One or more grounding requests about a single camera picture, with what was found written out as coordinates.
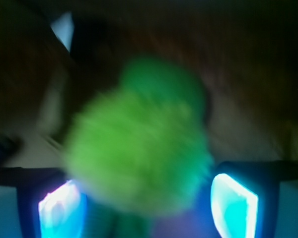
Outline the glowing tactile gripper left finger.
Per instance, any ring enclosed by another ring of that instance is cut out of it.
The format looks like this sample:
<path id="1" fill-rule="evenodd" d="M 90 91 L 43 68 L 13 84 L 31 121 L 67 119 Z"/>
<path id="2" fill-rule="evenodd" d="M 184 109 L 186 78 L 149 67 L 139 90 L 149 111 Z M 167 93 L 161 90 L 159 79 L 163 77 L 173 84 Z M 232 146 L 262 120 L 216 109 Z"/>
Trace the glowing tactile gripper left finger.
<path id="1" fill-rule="evenodd" d="M 0 238 L 79 238 L 86 196 L 57 168 L 0 168 Z"/>

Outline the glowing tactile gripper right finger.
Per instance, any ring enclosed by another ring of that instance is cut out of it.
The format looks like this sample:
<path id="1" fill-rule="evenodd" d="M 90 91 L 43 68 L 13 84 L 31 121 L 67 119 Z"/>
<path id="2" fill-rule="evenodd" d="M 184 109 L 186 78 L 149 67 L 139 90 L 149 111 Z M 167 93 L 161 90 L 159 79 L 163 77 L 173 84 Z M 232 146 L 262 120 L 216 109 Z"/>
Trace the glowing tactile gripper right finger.
<path id="1" fill-rule="evenodd" d="M 223 238 L 298 238 L 298 161 L 223 162 L 210 202 Z"/>

